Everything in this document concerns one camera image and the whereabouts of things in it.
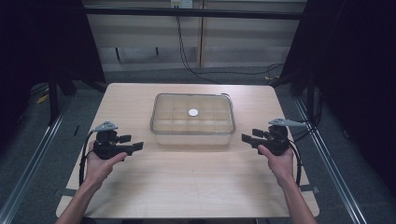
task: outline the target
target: white round object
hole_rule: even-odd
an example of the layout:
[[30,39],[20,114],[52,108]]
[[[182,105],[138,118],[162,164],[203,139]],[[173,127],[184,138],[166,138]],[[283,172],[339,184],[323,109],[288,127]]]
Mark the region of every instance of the white round object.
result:
[[197,109],[190,109],[189,110],[189,115],[190,116],[192,116],[192,117],[195,117],[195,116],[197,116],[198,115],[198,110]]

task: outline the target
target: wrist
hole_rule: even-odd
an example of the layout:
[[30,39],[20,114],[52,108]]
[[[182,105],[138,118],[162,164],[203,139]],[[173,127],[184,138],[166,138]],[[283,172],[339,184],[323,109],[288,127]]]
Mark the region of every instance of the wrist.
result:
[[297,186],[293,176],[285,176],[278,180],[278,184],[282,189],[289,189]]
[[86,178],[84,182],[82,182],[81,187],[79,189],[85,191],[89,194],[94,194],[102,185],[95,183],[89,178]]

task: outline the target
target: finger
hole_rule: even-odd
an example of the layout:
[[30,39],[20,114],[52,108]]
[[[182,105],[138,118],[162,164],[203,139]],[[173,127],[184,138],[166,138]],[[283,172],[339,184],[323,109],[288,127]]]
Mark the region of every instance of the finger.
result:
[[262,155],[264,155],[268,160],[271,160],[274,157],[272,152],[267,147],[259,145],[258,149],[262,153]]
[[123,161],[127,156],[128,154],[126,152],[121,152],[115,155],[113,158],[108,159],[108,162],[114,165],[119,161]]
[[91,141],[91,142],[90,142],[89,151],[93,150],[93,143],[94,143],[94,142],[95,142],[95,141]]

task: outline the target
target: gray floor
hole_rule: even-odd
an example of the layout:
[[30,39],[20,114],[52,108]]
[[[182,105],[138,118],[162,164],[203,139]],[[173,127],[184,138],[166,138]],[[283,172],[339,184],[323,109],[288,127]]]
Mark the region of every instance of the gray floor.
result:
[[[161,70],[147,69],[146,64],[133,64],[132,70],[118,70],[106,72],[107,83],[136,82],[136,83],[202,83],[211,84],[239,84],[266,85],[276,78],[281,66],[268,74],[251,75],[265,71],[266,67],[211,67],[194,69],[199,72],[224,72],[212,74],[192,74],[184,68],[167,68]],[[60,95],[61,106],[70,101],[64,114],[63,121],[50,143],[47,153],[28,190],[23,195],[21,204],[12,223],[53,223],[56,220],[55,211],[60,201],[59,190],[64,189],[74,164],[78,157],[85,135],[91,127],[96,110],[103,94],[92,90],[80,82],[76,82],[77,94],[68,98]],[[287,119],[301,120],[295,100],[291,97],[289,86],[276,88],[276,94]],[[39,94],[32,95],[28,109],[15,132],[14,139],[7,143],[7,150],[0,158],[0,205],[7,201],[8,195],[14,190],[19,177],[25,171],[32,155],[35,153],[41,137],[48,129],[50,118],[49,101],[37,104]],[[347,186],[356,198],[367,223],[396,223],[396,202],[389,194],[387,187],[378,175],[371,169],[359,153],[356,145],[343,135],[342,125],[332,114],[330,108],[324,104],[321,122],[318,126],[332,158],[340,169]],[[292,133],[302,130],[293,128]],[[329,172],[319,156],[317,148],[308,135],[298,142],[304,162],[304,168],[313,187],[318,188],[316,198],[320,214],[319,223],[353,223],[346,210],[340,194],[333,183]],[[95,220],[96,223],[121,223],[121,220]],[[217,220],[217,223],[246,223],[249,220]],[[290,223],[290,219],[260,218],[259,222]]]

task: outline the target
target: hand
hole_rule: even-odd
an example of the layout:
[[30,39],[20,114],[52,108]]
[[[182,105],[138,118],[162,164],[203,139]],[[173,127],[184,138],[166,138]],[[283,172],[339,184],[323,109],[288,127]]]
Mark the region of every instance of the hand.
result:
[[113,165],[124,160],[128,155],[121,152],[115,157],[102,160],[93,151],[93,141],[90,142],[90,153],[87,157],[87,175],[84,182],[90,182],[95,190],[102,187],[103,181],[113,171]]
[[282,155],[275,156],[263,145],[258,146],[259,151],[268,159],[268,167],[274,173],[277,184],[283,188],[293,179],[293,152],[289,148]]

